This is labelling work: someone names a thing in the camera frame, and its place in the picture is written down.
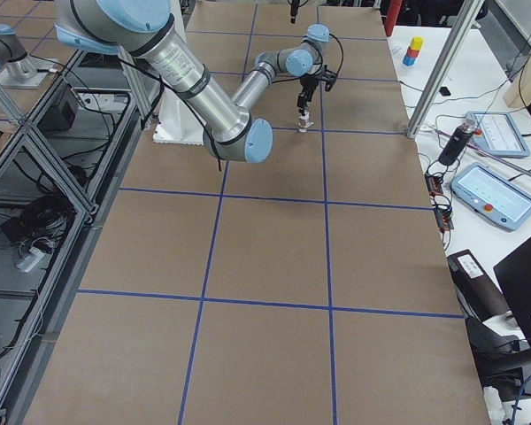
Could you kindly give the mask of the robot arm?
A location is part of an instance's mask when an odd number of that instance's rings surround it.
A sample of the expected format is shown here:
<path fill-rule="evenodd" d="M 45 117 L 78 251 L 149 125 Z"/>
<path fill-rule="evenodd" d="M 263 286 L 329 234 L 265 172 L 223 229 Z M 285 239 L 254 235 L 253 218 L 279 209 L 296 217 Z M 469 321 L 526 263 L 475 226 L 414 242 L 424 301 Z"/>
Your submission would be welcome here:
<path fill-rule="evenodd" d="M 167 1 L 59 1 L 55 28 L 59 41 L 76 49 L 104 55 L 124 49 L 147 61 L 163 86 L 204 121 L 204 147 L 217 160 L 256 164 L 269 156 L 272 127 L 254 118 L 251 109 L 277 75 L 288 73 L 329 86 L 337 78 L 324 61 L 331 33 L 321 24 L 310 25 L 295 48 L 258 55 L 232 96 L 176 32 Z"/>

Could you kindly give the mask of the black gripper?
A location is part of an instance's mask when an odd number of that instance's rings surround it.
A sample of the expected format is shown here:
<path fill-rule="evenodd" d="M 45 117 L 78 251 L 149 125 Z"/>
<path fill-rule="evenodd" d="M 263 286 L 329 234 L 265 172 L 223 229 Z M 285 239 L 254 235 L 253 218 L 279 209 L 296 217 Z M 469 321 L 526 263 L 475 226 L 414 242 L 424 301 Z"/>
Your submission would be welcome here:
<path fill-rule="evenodd" d="M 289 0 L 290 5 L 290 23 L 296 23 L 296 17 L 300 8 L 300 0 Z M 297 97 L 296 106 L 299 111 L 308 111 L 314 91 L 321 82 L 324 83 L 325 91 L 329 92 L 337 81 L 337 73 L 329 70 L 327 66 L 322 66 L 321 69 L 315 73 L 306 73 L 299 79 L 302 86 L 302 91 Z"/>

